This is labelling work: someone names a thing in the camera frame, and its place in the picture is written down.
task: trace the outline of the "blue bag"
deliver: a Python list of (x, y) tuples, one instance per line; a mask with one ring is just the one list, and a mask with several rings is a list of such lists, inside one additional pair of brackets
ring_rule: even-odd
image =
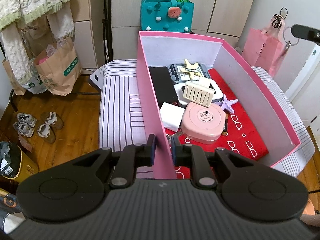
[(141, 30), (188, 33), (193, 8), (189, 0), (142, 0)]

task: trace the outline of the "hardwood floor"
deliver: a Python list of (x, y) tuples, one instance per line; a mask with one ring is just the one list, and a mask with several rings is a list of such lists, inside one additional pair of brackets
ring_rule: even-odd
[[(87, 78), (87, 76), (80, 76), (73, 91), (96, 92), (86, 82)], [(31, 138), (24, 137), (32, 145), (32, 152), (27, 155), (38, 164), (40, 171), (98, 148), (99, 109), (100, 96), (96, 95), (62, 97), (45, 92), (39, 95), (28, 93), (19, 98), (18, 113), (31, 114), (38, 119), (38, 122), (41, 122), (42, 112), (55, 111), (64, 121), (61, 130), (54, 129), (56, 141), (53, 144), (45, 142), (36, 133)], [(0, 121), (0, 129), (8, 137), (17, 134), (12, 126), (17, 121), (16, 115), (12, 107), (8, 106)]]
[[(298, 175), (297, 179), (306, 186), (308, 191), (313, 191), (320, 189), (320, 152), (310, 127), (308, 127), (307, 130), (315, 145), (316, 151), (303, 171)], [(315, 210), (320, 210), (320, 193), (310, 194), (309, 198), (311, 199)]]

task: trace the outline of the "trash bin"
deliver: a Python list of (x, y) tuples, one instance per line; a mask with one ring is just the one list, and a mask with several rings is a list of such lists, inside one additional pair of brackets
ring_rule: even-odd
[(39, 172), (39, 168), (37, 164), (35, 164), (22, 150), (19, 146), (17, 146), (21, 152), (21, 160), (20, 160), (20, 167), (17, 175), (14, 178), (8, 178), (4, 176), (7, 179), (13, 179), (17, 182), (23, 182), (26, 178), (30, 177), (33, 174), (36, 174)]

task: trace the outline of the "pink compact case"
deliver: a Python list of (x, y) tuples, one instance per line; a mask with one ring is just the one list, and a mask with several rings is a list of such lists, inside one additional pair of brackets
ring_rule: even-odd
[(223, 132), (226, 114), (220, 106), (209, 108), (190, 102), (183, 114), (181, 130), (196, 142), (212, 144)]

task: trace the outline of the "shoe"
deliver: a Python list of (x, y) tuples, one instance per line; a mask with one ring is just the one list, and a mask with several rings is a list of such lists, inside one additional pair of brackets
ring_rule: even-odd
[(13, 124), (13, 128), (19, 133), (26, 137), (31, 137), (33, 135), (33, 128), (26, 122), (19, 121)]
[(40, 116), (41, 120), (57, 130), (60, 130), (64, 123), (56, 112), (44, 112)]
[(37, 122), (37, 119), (35, 117), (33, 117), (31, 114), (26, 113), (17, 114), (17, 119), (18, 121), (22, 121), (29, 124), (31, 127), (34, 127)]
[(56, 136), (54, 134), (54, 131), (51, 129), (50, 125), (42, 123), (37, 127), (36, 131), (37, 134), (47, 143), (52, 144), (56, 140)]

